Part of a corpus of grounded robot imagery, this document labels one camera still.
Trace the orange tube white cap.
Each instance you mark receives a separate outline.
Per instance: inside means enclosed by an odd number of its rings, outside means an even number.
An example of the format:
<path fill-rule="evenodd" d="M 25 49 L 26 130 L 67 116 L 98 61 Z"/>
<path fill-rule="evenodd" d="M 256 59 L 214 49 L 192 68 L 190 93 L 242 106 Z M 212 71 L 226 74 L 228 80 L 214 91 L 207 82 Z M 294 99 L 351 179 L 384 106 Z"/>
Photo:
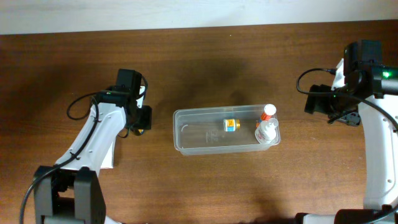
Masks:
<path fill-rule="evenodd" d="M 273 104 L 266 104 L 258 122 L 256 123 L 256 127 L 258 127 L 262 121 L 270 120 L 276 114 L 276 111 L 277 109 Z"/>

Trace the white green medicine box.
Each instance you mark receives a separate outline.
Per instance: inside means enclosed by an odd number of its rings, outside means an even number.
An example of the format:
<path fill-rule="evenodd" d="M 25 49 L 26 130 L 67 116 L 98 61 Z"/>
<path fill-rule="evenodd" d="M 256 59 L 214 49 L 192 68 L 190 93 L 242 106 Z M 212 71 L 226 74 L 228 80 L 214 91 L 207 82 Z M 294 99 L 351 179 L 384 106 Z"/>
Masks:
<path fill-rule="evenodd" d="M 114 168 L 114 148 L 116 140 L 111 143 L 104 160 L 101 164 L 101 169 L 113 169 Z"/>

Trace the white plastic bottle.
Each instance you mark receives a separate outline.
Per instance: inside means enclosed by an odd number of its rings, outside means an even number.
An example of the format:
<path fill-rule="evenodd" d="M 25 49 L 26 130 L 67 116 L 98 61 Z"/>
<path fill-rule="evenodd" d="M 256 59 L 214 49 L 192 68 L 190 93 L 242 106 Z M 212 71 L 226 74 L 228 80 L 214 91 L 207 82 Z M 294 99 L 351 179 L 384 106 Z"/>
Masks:
<path fill-rule="evenodd" d="M 261 121 L 255 130 L 255 137 L 259 144 L 269 144 L 277 136 L 277 127 L 279 122 L 276 118 L 270 118 L 268 121 Z"/>

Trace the small gold lid jar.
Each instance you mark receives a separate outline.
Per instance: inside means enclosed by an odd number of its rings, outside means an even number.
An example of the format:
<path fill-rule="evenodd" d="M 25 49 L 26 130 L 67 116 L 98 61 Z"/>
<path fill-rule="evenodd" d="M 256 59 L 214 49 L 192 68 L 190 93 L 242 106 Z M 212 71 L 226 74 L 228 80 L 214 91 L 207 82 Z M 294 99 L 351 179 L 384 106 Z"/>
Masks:
<path fill-rule="evenodd" d="M 239 119 L 224 119 L 223 120 L 224 131 L 226 132 L 235 132 L 240 130 L 241 123 Z"/>

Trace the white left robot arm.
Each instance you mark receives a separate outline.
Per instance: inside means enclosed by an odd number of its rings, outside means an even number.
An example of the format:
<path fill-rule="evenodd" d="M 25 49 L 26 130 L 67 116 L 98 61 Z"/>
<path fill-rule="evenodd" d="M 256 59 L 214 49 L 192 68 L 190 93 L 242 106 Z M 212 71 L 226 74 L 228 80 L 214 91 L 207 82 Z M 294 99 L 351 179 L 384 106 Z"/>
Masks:
<path fill-rule="evenodd" d="M 119 69 L 115 85 L 90 93 L 85 124 L 53 166 L 40 166 L 21 205 L 34 196 L 36 223 L 114 223 L 107 216 L 98 176 L 113 166 L 119 133 L 141 136 L 151 129 L 152 108 L 144 105 L 148 82 L 144 76 Z"/>

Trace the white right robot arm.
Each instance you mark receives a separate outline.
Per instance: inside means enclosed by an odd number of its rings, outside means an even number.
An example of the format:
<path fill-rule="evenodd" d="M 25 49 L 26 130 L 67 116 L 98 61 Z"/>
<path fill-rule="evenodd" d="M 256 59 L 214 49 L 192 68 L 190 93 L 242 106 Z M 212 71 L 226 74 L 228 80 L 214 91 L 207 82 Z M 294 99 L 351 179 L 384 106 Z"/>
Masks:
<path fill-rule="evenodd" d="M 328 123 L 362 125 L 366 153 L 366 193 L 362 209 L 334 215 L 298 213 L 295 223 L 397 223 L 397 67 L 382 63 L 378 40 L 345 47 L 328 73 L 332 85 L 312 85 L 305 112 L 328 116 Z"/>

